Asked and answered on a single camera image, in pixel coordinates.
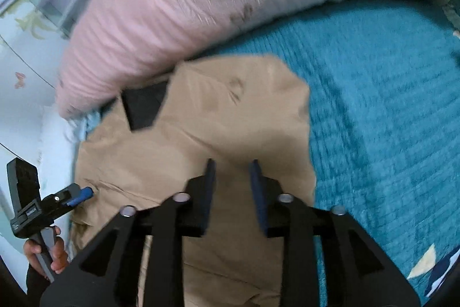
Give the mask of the black left sleeve forearm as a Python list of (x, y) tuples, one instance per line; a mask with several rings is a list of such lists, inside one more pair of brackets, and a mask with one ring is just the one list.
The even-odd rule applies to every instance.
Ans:
[(30, 263), (26, 275), (26, 297), (29, 306), (39, 307), (41, 297), (50, 285), (50, 280), (38, 272)]

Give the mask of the person's left hand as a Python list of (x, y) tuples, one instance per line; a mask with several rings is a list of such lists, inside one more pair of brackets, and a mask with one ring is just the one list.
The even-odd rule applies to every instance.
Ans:
[[(66, 251), (65, 242), (60, 237), (61, 229), (57, 226), (53, 227), (55, 232), (55, 244), (48, 250), (53, 262), (51, 268), (56, 274), (61, 274), (62, 271), (69, 265), (69, 255)], [(34, 240), (28, 239), (23, 245), (23, 252), (27, 258), (29, 264), (35, 269), (41, 276), (47, 278), (45, 271), (40, 265), (37, 255), (41, 253), (41, 246)]]

